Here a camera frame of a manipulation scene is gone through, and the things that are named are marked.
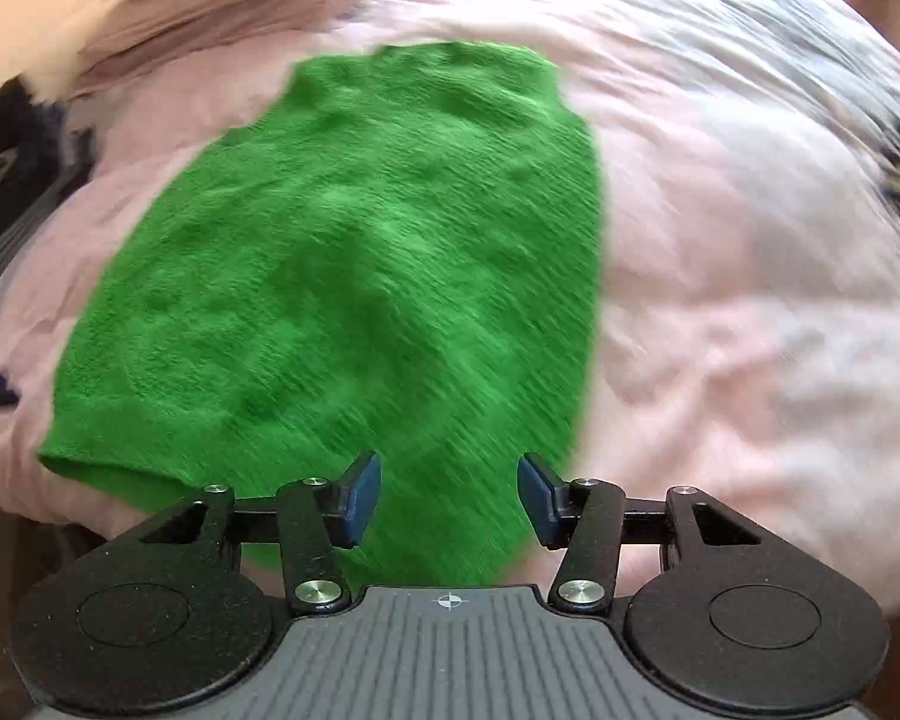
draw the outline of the green cloth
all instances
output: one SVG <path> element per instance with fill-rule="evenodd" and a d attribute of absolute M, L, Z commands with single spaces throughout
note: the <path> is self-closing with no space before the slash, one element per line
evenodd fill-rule
<path fill-rule="evenodd" d="M 530 543 L 516 460 L 566 469 L 600 189 L 557 73 L 519 47 L 321 56 L 202 151 L 63 355 L 49 469 L 153 511 L 383 460 L 349 579 L 480 584 Z"/>

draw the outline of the silver rivet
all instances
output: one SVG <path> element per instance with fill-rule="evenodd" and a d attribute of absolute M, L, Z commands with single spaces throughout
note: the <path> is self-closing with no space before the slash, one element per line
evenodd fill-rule
<path fill-rule="evenodd" d="M 586 605 L 595 604 L 604 597 L 604 588 L 601 584 L 588 579 L 571 579 L 564 581 L 557 588 L 557 595 L 569 604 Z"/>
<path fill-rule="evenodd" d="M 329 579 L 302 581 L 293 593 L 305 604 L 331 604 L 343 595 L 340 585 Z"/>

